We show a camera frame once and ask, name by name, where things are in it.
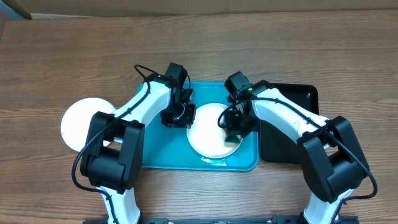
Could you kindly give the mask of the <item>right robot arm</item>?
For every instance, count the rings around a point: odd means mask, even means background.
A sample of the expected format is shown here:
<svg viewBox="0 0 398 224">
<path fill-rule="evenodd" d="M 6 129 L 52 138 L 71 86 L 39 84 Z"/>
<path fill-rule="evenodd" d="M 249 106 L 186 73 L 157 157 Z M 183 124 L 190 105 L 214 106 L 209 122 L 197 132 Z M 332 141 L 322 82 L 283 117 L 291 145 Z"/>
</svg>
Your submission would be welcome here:
<svg viewBox="0 0 398 224">
<path fill-rule="evenodd" d="M 377 194 L 377 183 L 369 170 L 350 122 L 342 116 L 328 119 L 286 98 L 275 85 L 261 80 L 249 82 L 241 72 L 224 83 L 229 92 L 228 106 L 218 118 L 226 131 L 225 141 L 236 144 L 265 121 L 297 145 L 303 176 L 312 194 L 299 215 L 276 215 L 272 223 L 358 223 L 358 217 L 339 214 L 342 206 L 354 200 L 352 194 L 363 179 L 370 178 Z"/>
</svg>

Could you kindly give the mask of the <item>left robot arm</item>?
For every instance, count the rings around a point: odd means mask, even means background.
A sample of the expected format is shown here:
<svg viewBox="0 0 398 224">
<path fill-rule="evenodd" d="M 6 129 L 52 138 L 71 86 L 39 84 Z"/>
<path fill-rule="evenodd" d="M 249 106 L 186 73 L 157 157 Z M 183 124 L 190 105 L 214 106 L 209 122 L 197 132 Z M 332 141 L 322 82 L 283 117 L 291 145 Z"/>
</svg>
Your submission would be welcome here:
<svg viewBox="0 0 398 224">
<path fill-rule="evenodd" d="M 190 81 L 183 66 L 170 63 L 163 75 L 152 70 L 143 79 L 140 92 L 123 107 L 93 115 L 72 166 L 79 189 L 103 196 L 107 223 L 140 222 L 133 187 L 142 167 L 145 128 L 157 115 L 168 128 L 188 129 L 195 119 L 193 90 L 183 86 Z"/>
</svg>

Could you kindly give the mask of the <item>green yellow sponge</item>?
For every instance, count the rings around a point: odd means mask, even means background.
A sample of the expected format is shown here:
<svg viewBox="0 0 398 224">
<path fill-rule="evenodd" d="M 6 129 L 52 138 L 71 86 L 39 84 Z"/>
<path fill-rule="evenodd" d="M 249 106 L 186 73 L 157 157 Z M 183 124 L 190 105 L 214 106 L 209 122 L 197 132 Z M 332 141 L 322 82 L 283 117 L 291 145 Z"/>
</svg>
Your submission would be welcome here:
<svg viewBox="0 0 398 224">
<path fill-rule="evenodd" d="M 240 137 L 240 135 L 226 133 L 224 143 L 225 144 L 240 144 L 241 137 Z"/>
</svg>

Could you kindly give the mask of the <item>white plate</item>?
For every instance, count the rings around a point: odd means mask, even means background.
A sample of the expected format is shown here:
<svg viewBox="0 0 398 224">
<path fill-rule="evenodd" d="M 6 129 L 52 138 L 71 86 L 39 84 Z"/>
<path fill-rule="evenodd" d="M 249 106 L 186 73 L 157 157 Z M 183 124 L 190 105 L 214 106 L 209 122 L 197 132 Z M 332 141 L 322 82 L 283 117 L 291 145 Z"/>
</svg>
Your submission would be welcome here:
<svg viewBox="0 0 398 224">
<path fill-rule="evenodd" d="M 86 144 L 90 121 L 98 111 L 111 113 L 115 107 L 101 98 L 84 98 L 72 104 L 63 115 L 60 132 L 65 144 L 80 152 Z"/>
<path fill-rule="evenodd" d="M 202 156 L 220 159 L 229 156 L 240 146 L 241 143 L 224 143 L 226 132 L 218 126 L 218 118 L 226 108 L 221 103 L 208 103 L 196 109 L 194 122 L 187 129 L 187 138 L 191 147 Z"/>
</svg>

